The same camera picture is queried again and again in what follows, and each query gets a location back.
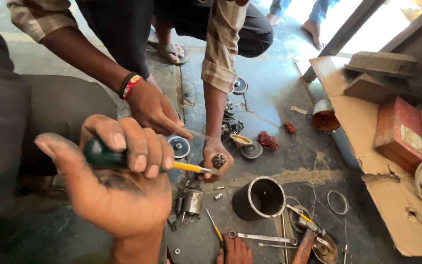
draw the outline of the bracelet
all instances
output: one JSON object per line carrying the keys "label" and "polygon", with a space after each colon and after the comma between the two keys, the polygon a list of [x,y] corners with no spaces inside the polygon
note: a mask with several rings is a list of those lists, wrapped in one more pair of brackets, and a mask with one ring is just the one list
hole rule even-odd
{"label": "bracelet", "polygon": [[135,72],[131,72],[129,75],[127,75],[125,80],[121,84],[120,92],[118,93],[120,98],[126,100],[129,93],[131,92],[131,89],[142,79],[143,77],[139,76]]}

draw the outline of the hammer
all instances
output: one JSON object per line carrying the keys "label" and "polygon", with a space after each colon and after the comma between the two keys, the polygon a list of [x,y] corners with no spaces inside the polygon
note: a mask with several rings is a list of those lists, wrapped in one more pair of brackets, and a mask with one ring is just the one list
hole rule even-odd
{"label": "hammer", "polygon": [[308,257],[310,256],[310,251],[312,250],[315,236],[325,236],[327,232],[325,229],[320,228],[315,223],[311,223],[303,218],[299,218],[297,225],[300,228],[305,229],[305,232],[304,236],[302,237],[302,241],[299,244],[299,248],[297,249],[293,264],[306,264]]}

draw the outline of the dark clothing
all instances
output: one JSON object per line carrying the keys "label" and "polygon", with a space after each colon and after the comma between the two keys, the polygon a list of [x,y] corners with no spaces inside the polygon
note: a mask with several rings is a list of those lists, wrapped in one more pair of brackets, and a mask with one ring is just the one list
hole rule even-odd
{"label": "dark clothing", "polygon": [[[206,28],[212,1],[198,0],[77,0],[89,27],[102,41],[116,62],[144,78],[150,70],[146,60],[151,16],[170,18],[178,35],[206,40]],[[239,55],[256,57],[273,42],[273,28],[255,6],[249,4],[243,28],[239,32]]]}
{"label": "dark clothing", "polygon": [[21,77],[13,70],[0,36],[0,213],[14,202],[19,170],[32,175],[56,174],[49,157],[34,143],[38,134],[54,132],[77,143],[88,116],[103,114],[116,119],[115,103],[97,83],[63,76]]}

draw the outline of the checkered shirt sleeve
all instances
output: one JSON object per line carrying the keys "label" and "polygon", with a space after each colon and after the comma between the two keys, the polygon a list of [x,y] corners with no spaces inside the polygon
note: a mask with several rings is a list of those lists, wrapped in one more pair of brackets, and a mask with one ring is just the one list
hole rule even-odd
{"label": "checkered shirt sleeve", "polygon": [[208,19],[201,79],[224,93],[230,93],[237,81],[233,67],[247,5],[239,7],[235,1],[213,0]]}
{"label": "checkered shirt sleeve", "polygon": [[56,29],[74,26],[68,0],[8,0],[11,21],[37,42]]}

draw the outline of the wooden hammer handle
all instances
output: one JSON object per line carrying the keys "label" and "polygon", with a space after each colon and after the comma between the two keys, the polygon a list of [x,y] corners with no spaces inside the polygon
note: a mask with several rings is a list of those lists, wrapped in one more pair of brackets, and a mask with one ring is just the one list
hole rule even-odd
{"label": "wooden hammer handle", "polygon": [[297,249],[296,256],[294,257],[293,264],[307,264],[314,240],[315,232],[310,229],[306,229],[304,237],[302,237],[302,241]]}

